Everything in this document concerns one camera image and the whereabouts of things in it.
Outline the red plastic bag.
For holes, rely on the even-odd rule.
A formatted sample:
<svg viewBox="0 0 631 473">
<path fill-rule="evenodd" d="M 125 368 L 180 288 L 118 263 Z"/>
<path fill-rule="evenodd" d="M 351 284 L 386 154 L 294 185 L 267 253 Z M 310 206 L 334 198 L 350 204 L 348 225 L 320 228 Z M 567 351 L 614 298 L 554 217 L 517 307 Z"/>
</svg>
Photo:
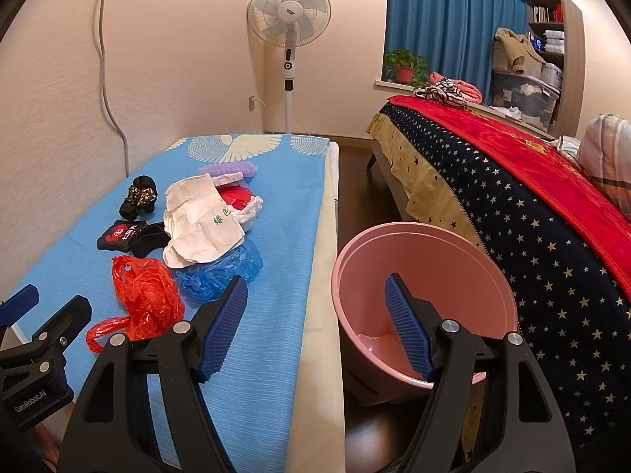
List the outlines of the red plastic bag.
<svg viewBox="0 0 631 473">
<path fill-rule="evenodd" d="M 116 256 L 111 274 L 114 293 L 127 315 L 107 318 L 87 331 L 86 344 L 95 354 L 104 350 L 98 342 L 101 337 L 124 332 L 131 341 L 153 339 L 184 318 L 177 284 L 159 259 Z"/>
</svg>

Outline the blue plastic bag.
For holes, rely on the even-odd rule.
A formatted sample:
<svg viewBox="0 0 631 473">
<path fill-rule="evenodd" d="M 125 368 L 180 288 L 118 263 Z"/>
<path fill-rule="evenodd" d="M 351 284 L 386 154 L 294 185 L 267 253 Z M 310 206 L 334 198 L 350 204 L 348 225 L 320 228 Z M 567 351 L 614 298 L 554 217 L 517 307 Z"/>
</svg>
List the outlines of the blue plastic bag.
<svg viewBox="0 0 631 473">
<path fill-rule="evenodd" d="M 171 273 L 187 299 L 210 302 L 219 298 L 234 277 L 251 282 L 262 268 L 259 249 L 246 239 L 214 262 L 172 269 Z"/>
</svg>

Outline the black red snack wrapper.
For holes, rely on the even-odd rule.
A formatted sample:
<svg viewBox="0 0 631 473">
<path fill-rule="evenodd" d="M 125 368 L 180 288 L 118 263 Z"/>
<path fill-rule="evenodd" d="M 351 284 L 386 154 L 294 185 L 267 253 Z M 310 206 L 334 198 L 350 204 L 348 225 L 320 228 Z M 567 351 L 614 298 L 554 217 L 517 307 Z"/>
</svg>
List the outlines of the black red snack wrapper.
<svg viewBox="0 0 631 473">
<path fill-rule="evenodd" d="M 104 234 L 96 241 L 98 250 L 119 251 L 126 253 L 131 248 L 131 243 L 143 229 L 147 227 L 147 221 L 117 220 L 105 230 Z"/>
</svg>

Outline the white paper bag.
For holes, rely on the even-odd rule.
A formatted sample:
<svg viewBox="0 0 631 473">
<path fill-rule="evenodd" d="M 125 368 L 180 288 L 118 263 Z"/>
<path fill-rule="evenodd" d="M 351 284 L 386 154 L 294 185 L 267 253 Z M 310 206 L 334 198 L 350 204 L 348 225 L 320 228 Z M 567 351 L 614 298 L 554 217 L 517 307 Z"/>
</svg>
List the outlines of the white paper bag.
<svg viewBox="0 0 631 473">
<path fill-rule="evenodd" d="M 245 239 L 243 227 L 208 174 L 191 176 L 166 190 L 162 260 L 170 269 L 217 261 Z"/>
</svg>

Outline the black gold scrunchie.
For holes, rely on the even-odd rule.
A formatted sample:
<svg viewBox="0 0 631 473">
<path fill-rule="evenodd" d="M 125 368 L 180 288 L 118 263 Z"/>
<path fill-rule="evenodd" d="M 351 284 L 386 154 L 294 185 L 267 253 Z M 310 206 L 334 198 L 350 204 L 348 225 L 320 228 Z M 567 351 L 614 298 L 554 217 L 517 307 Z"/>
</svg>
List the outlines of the black gold scrunchie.
<svg viewBox="0 0 631 473">
<path fill-rule="evenodd" d="M 129 186 L 127 196 L 119 209 L 119 215 L 128 221 L 135 221 L 139 215 L 150 215 L 157 202 L 157 188 L 153 178 L 141 175 Z"/>
</svg>

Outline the white sock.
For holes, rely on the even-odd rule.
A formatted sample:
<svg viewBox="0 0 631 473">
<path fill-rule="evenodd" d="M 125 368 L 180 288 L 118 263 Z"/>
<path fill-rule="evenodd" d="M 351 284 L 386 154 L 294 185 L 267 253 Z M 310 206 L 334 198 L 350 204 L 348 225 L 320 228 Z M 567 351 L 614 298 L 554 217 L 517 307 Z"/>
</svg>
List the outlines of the white sock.
<svg viewBox="0 0 631 473">
<path fill-rule="evenodd" d="M 262 208 L 263 199 L 259 196 L 252 196 L 243 209 L 233 211 L 236 221 L 242 226 L 245 233 L 252 229 Z"/>
</svg>

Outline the red package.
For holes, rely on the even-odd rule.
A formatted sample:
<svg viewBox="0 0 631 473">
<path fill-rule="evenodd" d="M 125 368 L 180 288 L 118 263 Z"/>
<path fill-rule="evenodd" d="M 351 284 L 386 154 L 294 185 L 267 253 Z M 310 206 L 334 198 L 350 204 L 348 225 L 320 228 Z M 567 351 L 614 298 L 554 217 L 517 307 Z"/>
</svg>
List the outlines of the red package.
<svg viewBox="0 0 631 473">
<path fill-rule="evenodd" d="M 252 198 L 252 192 L 241 185 L 225 185 L 217 188 L 225 203 L 235 210 L 243 210 Z"/>
</svg>

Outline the purple foam net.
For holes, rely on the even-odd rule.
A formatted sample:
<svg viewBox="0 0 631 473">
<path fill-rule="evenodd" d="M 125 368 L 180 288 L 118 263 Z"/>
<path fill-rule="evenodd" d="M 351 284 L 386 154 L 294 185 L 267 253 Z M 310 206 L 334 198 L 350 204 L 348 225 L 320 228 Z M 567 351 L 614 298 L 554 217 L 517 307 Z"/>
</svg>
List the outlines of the purple foam net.
<svg viewBox="0 0 631 473">
<path fill-rule="evenodd" d="M 232 161 L 224 164 L 209 164 L 199 167 L 200 174 L 208 174 L 210 177 L 220 175 L 242 173 L 245 178 L 252 178 L 256 175 L 258 168 L 250 161 Z"/>
</svg>

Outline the starry navy bed blanket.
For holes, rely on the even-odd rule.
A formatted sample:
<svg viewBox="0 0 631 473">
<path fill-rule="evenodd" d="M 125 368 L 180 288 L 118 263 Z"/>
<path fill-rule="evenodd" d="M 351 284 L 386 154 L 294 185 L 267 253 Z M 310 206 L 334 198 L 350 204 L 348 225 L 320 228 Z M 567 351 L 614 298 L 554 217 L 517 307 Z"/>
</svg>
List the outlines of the starry navy bed blanket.
<svg viewBox="0 0 631 473">
<path fill-rule="evenodd" d="M 581 472 L 630 467 L 630 293 L 571 224 L 495 160 L 389 101 L 368 134 L 415 220 L 481 248 L 509 282 Z"/>
</svg>

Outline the red bed blanket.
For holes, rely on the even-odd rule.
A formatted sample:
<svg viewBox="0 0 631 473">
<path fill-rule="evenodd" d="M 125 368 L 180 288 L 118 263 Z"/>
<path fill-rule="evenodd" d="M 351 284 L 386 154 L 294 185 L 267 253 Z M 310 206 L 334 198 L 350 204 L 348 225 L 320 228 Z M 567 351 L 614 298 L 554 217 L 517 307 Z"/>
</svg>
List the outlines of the red bed blanket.
<svg viewBox="0 0 631 473">
<path fill-rule="evenodd" d="M 630 223 L 577 167 L 544 141 L 469 110 L 396 95 L 388 101 L 438 123 L 495 160 L 556 211 L 630 292 Z"/>
</svg>

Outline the pink cloth on sill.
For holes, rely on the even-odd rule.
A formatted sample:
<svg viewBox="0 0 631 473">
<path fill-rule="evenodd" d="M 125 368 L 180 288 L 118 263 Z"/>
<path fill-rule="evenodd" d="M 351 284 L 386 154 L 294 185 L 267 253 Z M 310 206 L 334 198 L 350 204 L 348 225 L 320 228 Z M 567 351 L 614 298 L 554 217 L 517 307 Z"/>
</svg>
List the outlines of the pink cloth on sill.
<svg viewBox="0 0 631 473">
<path fill-rule="evenodd" d="M 455 87 L 466 101 L 473 104 L 482 103 L 482 93 L 478 87 L 467 81 L 447 78 L 440 73 L 432 72 L 429 75 L 429 83 L 433 86 L 434 84 L 441 84 L 442 86 Z"/>
</svg>

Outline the potted green plant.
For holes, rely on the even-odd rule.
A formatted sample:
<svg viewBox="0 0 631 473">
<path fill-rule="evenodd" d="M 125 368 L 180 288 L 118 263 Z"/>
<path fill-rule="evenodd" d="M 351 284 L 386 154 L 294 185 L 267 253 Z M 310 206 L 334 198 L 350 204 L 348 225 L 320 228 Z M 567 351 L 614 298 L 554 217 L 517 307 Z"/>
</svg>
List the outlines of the potted green plant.
<svg viewBox="0 0 631 473">
<path fill-rule="evenodd" d="M 384 54 L 383 69 L 385 80 L 415 88 L 423 87 L 429 80 L 426 58 L 405 48 L 387 51 Z"/>
</svg>

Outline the beige jacket on box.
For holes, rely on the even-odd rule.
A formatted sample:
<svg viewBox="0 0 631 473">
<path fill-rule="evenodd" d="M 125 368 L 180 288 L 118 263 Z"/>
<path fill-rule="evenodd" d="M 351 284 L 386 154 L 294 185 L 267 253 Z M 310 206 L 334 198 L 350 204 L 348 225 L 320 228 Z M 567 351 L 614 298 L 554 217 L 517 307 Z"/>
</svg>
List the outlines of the beige jacket on box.
<svg viewBox="0 0 631 473">
<path fill-rule="evenodd" d="M 492 69 L 539 78 L 545 61 L 537 54 L 528 37 L 508 28 L 498 27 L 494 36 Z"/>
</svg>

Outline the wooden bookshelf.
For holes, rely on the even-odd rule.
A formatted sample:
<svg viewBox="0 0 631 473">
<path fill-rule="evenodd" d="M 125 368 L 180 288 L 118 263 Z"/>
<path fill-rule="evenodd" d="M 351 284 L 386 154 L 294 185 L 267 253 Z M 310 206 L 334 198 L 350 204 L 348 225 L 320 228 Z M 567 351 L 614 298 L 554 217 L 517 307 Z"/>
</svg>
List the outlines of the wooden bookshelf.
<svg viewBox="0 0 631 473">
<path fill-rule="evenodd" d="M 526 0 L 528 31 L 534 49 L 547 66 L 542 71 L 544 81 L 558 90 L 559 97 L 552 113 L 549 134 L 553 134 L 562 103 L 562 83 L 566 61 L 566 26 L 564 0 Z"/>
</svg>

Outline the blue window curtain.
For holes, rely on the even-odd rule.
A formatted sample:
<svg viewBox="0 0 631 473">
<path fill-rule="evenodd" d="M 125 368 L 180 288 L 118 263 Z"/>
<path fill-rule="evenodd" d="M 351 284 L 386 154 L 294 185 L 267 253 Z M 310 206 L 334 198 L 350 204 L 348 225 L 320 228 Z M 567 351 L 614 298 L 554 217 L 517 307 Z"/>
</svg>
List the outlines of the blue window curtain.
<svg viewBox="0 0 631 473">
<path fill-rule="evenodd" d="M 525 33 L 526 0 L 387 0 L 385 50 L 425 58 L 431 72 L 473 84 L 488 104 L 498 28 Z"/>
</svg>

